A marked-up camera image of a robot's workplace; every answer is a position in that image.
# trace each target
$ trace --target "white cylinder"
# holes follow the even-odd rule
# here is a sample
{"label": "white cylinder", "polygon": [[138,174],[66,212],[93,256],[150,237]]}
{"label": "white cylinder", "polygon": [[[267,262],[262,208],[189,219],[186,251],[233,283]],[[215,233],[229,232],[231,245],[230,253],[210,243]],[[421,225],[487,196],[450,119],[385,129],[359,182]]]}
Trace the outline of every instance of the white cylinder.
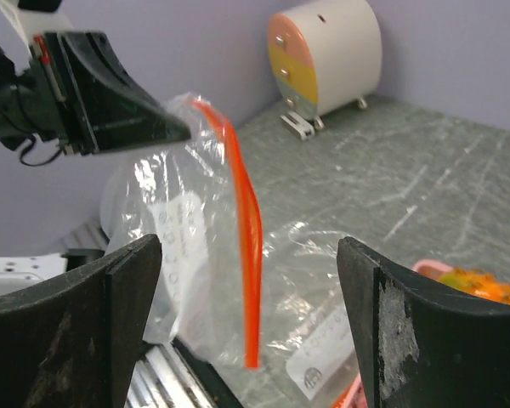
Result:
{"label": "white cylinder", "polygon": [[366,0],[319,0],[276,14],[268,41],[280,91],[305,119],[377,88],[382,39]]}

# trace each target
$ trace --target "orange panel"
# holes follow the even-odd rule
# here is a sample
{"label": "orange panel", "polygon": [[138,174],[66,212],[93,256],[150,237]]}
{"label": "orange panel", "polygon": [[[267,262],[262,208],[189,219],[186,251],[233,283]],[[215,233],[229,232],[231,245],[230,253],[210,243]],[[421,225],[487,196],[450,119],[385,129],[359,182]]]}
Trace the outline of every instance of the orange panel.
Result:
{"label": "orange panel", "polygon": [[269,45],[276,45],[276,38],[283,38],[281,46],[285,53],[308,68],[314,69],[312,54],[304,40],[303,33],[283,14],[274,14],[269,22]]}

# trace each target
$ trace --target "caster wheel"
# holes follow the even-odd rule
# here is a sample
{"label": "caster wheel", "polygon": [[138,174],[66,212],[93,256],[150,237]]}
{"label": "caster wheel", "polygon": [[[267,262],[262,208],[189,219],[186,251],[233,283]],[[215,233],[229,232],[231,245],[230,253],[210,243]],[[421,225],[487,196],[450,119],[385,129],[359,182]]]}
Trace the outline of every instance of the caster wheel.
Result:
{"label": "caster wheel", "polygon": [[366,108],[368,108],[368,104],[366,103],[364,98],[357,99],[357,106],[362,111],[364,111]]}
{"label": "caster wheel", "polygon": [[323,130],[325,128],[325,123],[323,123],[319,116],[314,119],[314,128],[315,130]]}

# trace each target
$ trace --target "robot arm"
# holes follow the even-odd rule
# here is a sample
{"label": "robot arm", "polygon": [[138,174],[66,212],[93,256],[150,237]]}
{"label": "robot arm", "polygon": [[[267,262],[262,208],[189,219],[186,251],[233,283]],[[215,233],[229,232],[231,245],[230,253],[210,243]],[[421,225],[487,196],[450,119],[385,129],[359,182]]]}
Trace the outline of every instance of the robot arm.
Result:
{"label": "robot arm", "polygon": [[15,72],[0,48],[0,141],[24,155],[36,143],[58,141],[58,152],[81,155],[172,143],[190,138],[126,72],[106,35],[73,31],[57,12],[60,0],[0,0],[25,41],[29,68]]}

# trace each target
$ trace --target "yellow panel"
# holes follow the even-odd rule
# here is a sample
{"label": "yellow panel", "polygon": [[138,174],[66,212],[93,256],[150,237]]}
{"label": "yellow panel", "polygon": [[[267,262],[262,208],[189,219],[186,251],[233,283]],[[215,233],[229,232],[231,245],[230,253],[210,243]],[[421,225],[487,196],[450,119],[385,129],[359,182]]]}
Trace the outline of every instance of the yellow panel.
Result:
{"label": "yellow panel", "polygon": [[[279,79],[289,84],[296,92],[313,104],[317,104],[317,80],[315,71],[287,55],[280,47],[269,45],[270,64],[272,71]],[[289,72],[288,77],[281,75],[281,70]]]}

